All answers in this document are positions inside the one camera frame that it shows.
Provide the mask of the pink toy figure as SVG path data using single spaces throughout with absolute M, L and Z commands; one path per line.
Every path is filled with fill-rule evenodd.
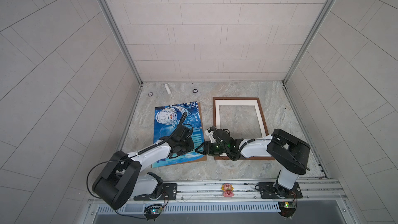
M 233 192 L 234 188 L 231 184 L 228 184 L 228 183 L 223 184 L 221 189 L 223 191 L 224 197 L 230 198 L 230 197 L 234 196 L 234 192 Z

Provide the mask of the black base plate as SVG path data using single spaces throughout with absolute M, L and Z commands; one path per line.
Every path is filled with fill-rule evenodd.
M 287 189 L 278 182 L 259 182 L 255 189 L 260 192 L 261 199 L 301 199 L 303 194 L 298 182 L 292 189 Z
M 155 193 L 151 195 L 139 195 L 133 197 L 134 201 L 162 201 L 165 200 L 165 196 L 168 196 L 168 200 L 176 200 L 177 184 L 176 183 L 165 183 L 163 184 L 159 196 Z

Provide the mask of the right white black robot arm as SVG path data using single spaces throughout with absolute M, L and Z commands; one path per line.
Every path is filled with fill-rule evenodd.
M 259 182 L 255 186 L 262 199 L 303 198 L 296 180 L 309 171 L 307 164 L 311 148 L 305 141 L 282 129 L 275 129 L 271 135 L 256 139 L 234 139 L 229 130 L 215 127 L 208 128 L 205 134 L 210 140 L 195 149 L 199 154 L 213 157 L 225 155 L 232 161 L 270 157 L 283 166 L 275 182 Z

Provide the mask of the white cylinder tube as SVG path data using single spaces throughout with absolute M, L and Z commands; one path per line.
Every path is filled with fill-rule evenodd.
M 168 84 L 165 84 L 164 86 L 165 86 L 165 89 L 166 89 L 167 93 L 168 93 L 168 94 L 172 94 L 169 85 L 168 85 Z

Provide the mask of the brown wooden picture frame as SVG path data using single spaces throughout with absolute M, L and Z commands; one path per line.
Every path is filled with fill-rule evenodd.
M 236 140 L 229 149 L 236 150 L 238 160 L 274 160 L 266 151 L 269 131 L 258 97 L 214 97 L 213 116 L 216 128 Z

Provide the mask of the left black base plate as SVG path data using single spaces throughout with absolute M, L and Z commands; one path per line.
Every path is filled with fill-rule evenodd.
M 155 193 L 151 195 L 139 195 L 133 197 L 134 201 L 162 201 L 165 200 L 165 196 L 168 196 L 168 200 L 176 200 L 177 184 L 176 183 L 165 183 L 163 184 L 159 196 Z

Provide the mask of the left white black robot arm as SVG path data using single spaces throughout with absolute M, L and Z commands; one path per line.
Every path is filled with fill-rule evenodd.
M 105 167 L 91 191 L 114 210 L 120 209 L 131 197 L 158 199 L 163 195 L 163 180 L 154 173 L 141 174 L 142 171 L 159 160 L 192 152 L 192 133 L 192 126 L 179 125 L 171 135 L 160 138 L 141 151 L 115 152 L 104 163 Z

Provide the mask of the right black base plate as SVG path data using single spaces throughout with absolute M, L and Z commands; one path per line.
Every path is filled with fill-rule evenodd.
M 287 189 L 278 182 L 259 182 L 255 189 L 260 192 L 261 199 L 301 199 L 303 194 L 298 182 L 292 189 Z

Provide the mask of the left green circuit board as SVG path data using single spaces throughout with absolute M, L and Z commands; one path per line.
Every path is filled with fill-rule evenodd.
M 144 216 L 147 220 L 155 220 L 162 214 L 163 209 L 162 204 L 149 205 L 144 209 Z

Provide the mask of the aluminium front rail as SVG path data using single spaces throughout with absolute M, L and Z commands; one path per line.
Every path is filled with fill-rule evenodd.
M 337 179 L 304 178 L 297 182 L 301 188 L 301 199 L 261 199 L 260 192 L 255 190 L 259 182 L 274 182 L 272 179 L 243 179 L 243 180 L 191 180 L 191 181 L 164 181 L 176 183 L 176 200 L 162 201 L 134 201 L 131 197 L 127 203 L 197 203 L 197 202 L 297 202 L 297 201 L 328 201 L 347 200 L 347 195 Z M 231 184 L 234 196 L 223 196 L 222 185 Z

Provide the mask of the cream white mat board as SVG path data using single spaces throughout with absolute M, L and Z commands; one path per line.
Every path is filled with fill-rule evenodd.
M 214 97 L 214 125 L 228 129 L 235 138 L 268 135 L 260 99 L 257 97 Z

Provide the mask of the green circuit board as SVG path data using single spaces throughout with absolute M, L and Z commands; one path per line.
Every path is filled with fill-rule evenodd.
M 294 202 L 278 202 L 280 209 L 279 215 L 290 218 L 295 214 L 296 204 Z
M 162 204 L 149 205 L 144 209 L 144 216 L 147 220 L 155 220 L 162 214 L 163 209 Z

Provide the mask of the right green circuit board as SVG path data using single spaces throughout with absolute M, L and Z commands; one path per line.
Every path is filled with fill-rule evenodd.
M 294 202 L 278 202 L 280 209 L 279 215 L 290 218 L 295 214 L 296 204 Z

